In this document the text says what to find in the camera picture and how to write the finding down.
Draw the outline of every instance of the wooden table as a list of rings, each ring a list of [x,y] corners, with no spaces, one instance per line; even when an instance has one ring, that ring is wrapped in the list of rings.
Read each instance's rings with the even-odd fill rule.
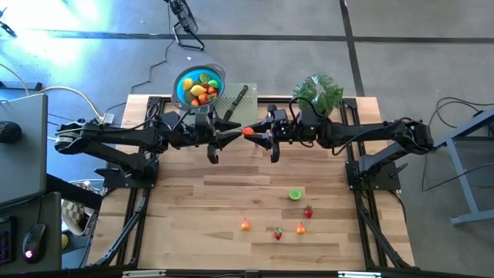
[[[125,127],[142,122],[148,97],[129,96]],[[362,124],[381,122],[376,98],[358,97],[357,103]],[[259,119],[266,115],[266,106],[259,105]],[[340,121],[340,112],[335,110],[330,117]],[[366,143],[367,153],[386,146],[385,141]],[[270,163],[268,151],[242,138],[218,152],[216,165],[208,162],[206,146],[162,154],[147,210],[139,268],[364,270],[354,195],[347,189],[343,166],[346,152],[334,157],[319,146],[280,147],[276,164]],[[137,151],[135,147],[118,148]],[[302,200],[287,198],[293,188],[303,192]],[[88,263],[99,259],[120,233],[128,195],[128,189],[117,189],[104,199]],[[383,233],[413,265],[398,200],[389,192],[375,195]],[[306,205],[314,207],[312,219],[303,216]],[[240,230],[244,218],[251,223],[249,232]],[[307,230],[302,236],[295,233],[300,222]],[[284,231],[279,241],[272,235],[276,227]],[[126,262],[134,232],[129,237]],[[370,230],[369,237],[377,262]]]

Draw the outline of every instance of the concrete floor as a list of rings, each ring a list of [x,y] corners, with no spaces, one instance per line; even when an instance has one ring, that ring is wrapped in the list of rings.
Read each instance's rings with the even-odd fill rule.
[[[0,63],[24,78],[46,86],[70,86],[83,91],[101,112],[124,102],[130,87],[145,81],[148,68],[163,59],[167,39],[57,39],[31,29],[81,32],[168,34],[167,9],[161,0],[51,0],[10,2],[2,21],[19,34],[18,39],[0,36]],[[260,94],[292,93],[293,86],[312,73],[331,75],[357,94],[347,43],[327,41],[345,36],[338,0],[189,0],[200,34],[326,36],[326,41],[301,39],[205,40],[203,53],[173,45],[169,63],[154,68],[152,82],[133,93],[170,93],[172,82],[183,69],[218,63],[227,82],[257,83]],[[355,36],[492,38],[490,0],[347,0]],[[460,97],[475,102],[494,102],[494,49],[492,44],[369,43],[355,45],[366,96],[377,97],[385,120],[407,116],[428,120],[441,97]],[[0,80],[13,80],[0,70]],[[20,97],[22,91],[0,91],[0,97]],[[49,111],[76,119],[93,117],[81,98],[64,91],[49,93]],[[114,110],[120,119],[123,108]],[[472,116],[468,107],[445,108],[445,117],[460,124]],[[56,123],[63,120],[49,117]],[[434,138],[451,129],[433,121]],[[53,134],[55,127],[49,127]],[[49,142],[48,172],[66,180],[98,178],[94,168],[104,163],[95,158],[56,153]],[[447,152],[430,155],[427,185],[455,175]],[[494,276],[494,221],[457,228],[449,217],[467,212],[457,181],[421,192],[423,157],[407,156],[410,165],[401,172],[407,208],[408,231],[417,266],[425,270]],[[59,165],[71,164],[70,171]],[[482,206],[492,209],[494,190],[482,190]],[[64,256],[64,266],[79,264],[80,254]]]

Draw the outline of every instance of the blue bowl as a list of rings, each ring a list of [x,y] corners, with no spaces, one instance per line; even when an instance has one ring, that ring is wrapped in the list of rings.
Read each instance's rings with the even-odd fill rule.
[[[192,106],[185,100],[184,94],[185,90],[183,89],[184,80],[187,78],[191,78],[194,81],[199,80],[199,76],[201,73],[207,73],[211,80],[218,81],[218,98],[213,100],[212,102],[201,105],[201,106]],[[186,70],[184,70],[180,75],[178,75],[177,79],[174,83],[174,93],[171,96],[171,101],[181,110],[197,110],[202,107],[208,107],[216,102],[220,97],[222,97],[223,92],[225,91],[225,71],[218,65],[208,64],[204,66],[193,66]]]

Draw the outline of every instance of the green plant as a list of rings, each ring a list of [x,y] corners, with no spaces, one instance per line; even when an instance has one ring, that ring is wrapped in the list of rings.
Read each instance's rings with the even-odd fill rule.
[[[333,108],[341,106],[343,99],[343,88],[338,87],[333,82],[333,78],[327,75],[314,74],[308,76],[302,83],[293,89],[294,97],[308,99],[318,110],[328,115]],[[306,101],[299,101],[299,108],[303,109],[309,104]]]

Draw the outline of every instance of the white cable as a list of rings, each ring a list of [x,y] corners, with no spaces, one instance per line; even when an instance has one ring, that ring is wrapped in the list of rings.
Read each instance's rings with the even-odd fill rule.
[[[0,63],[0,66],[3,66],[6,70],[8,70],[9,72],[11,72],[13,75],[15,75],[15,77],[17,77],[17,79],[18,79],[19,81],[21,81],[22,85],[24,86],[25,95],[26,95],[27,97],[29,97],[29,90],[28,90],[28,87],[25,85],[24,80],[22,80],[22,78],[21,78],[20,76],[18,76],[18,75],[17,75],[17,73],[14,73],[14,71],[13,71],[13,70],[11,70],[11,69],[9,69],[6,65],[4,65],[4,64],[2,64],[2,63]]]
[[[69,183],[76,183],[76,182],[81,182],[81,181],[105,181],[102,178],[86,178],[86,179],[80,179],[80,180],[75,180],[75,181],[69,181]]]
[[[69,88],[69,87],[65,87],[65,86],[53,86],[53,87],[49,87],[49,88],[40,90],[38,93],[45,93],[46,91],[49,91],[49,90],[68,90],[68,91],[71,91],[73,93],[79,94],[91,106],[91,108],[93,109],[94,113],[96,114],[96,116],[98,117],[98,119],[100,120],[100,122],[103,121],[103,116],[101,116],[100,113],[98,113],[98,110],[95,108],[94,104],[91,102],[91,100],[89,98],[86,97],[86,95],[84,93],[81,93],[78,90],[75,90],[75,89],[72,89],[72,88]]]

